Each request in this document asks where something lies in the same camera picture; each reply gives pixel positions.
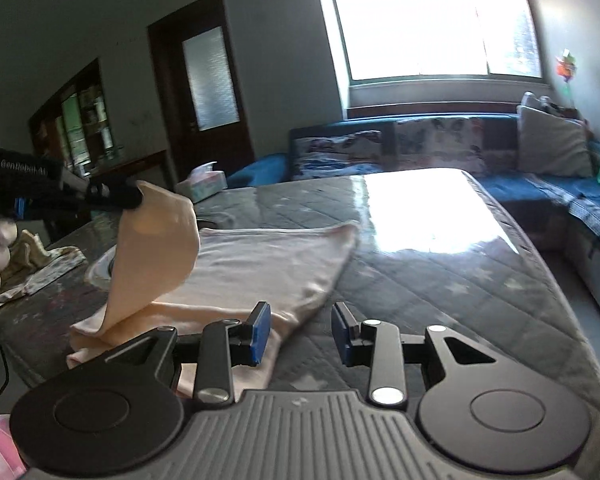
sofa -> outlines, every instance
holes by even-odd
[[[261,159],[238,172],[239,178],[234,179],[232,175],[227,182],[229,187],[243,187],[307,178],[299,169],[304,160],[299,147],[304,146],[307,139],[341,139],[358,132],[376,135],[377,138],[372,139],[377,141],[373,158],[362,160],[356,153],[355,164],[346,168],[340,164],[334,166],[334,175],[398,171],[404,167],[400,166],[398,156],[396,125],[431,118],[479,121],[482,129],[480,158],[485,168],[474,176],[513,216],[539,250],[564,253],[600,305],[600,186],[595,177],[547,176],[518,171],[516,114],[393,116],[296,128],[289,132],[286,155],[279,153]],[[600,144],[590,142],[589,153],[595,172],[600,165]],[[331,174],[322,171],[331,163],[319,162],[320,171],[316,174]]]

blue gripper pad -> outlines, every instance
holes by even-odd
[[[345,366],[352,365],[352,345],[349,335],[349,325],[342,319],[337,307],[331,307],[331,335],[336,343],[340,360]]]
[[[253,331],[251,334],[251,361],[253,365],[259,365],[262,362],[262,356],[264,355],[264,349],[267,346],[267,340],[269,339],[269,331],[271,330],[271,306],[269,303],[265,303],[264,306],[260,307],[255,320],[253,320]]]

brown wooden door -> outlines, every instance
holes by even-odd
[[[216,160],[226,174],[254,160],[222,0],[199,0],[148,28],[178,179]]]

silver screw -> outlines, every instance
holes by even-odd
[[[376,388],[371,392],[371,398],[374,402],[383,406],[395,406],[404,400],[404,395],[398,388],[385,386],[384,388]]]
[[[197,394],[198,399],[205,404],[220,404],[229,400],[229,393],[222,388],[204,388]]]

tissue box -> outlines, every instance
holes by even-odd
[[[201,180],[193,183],[185,180],[176,184],[176,193],[186,196],[193,203],[200,202],[223,189],[226,189],[224,171],[209,171]]]

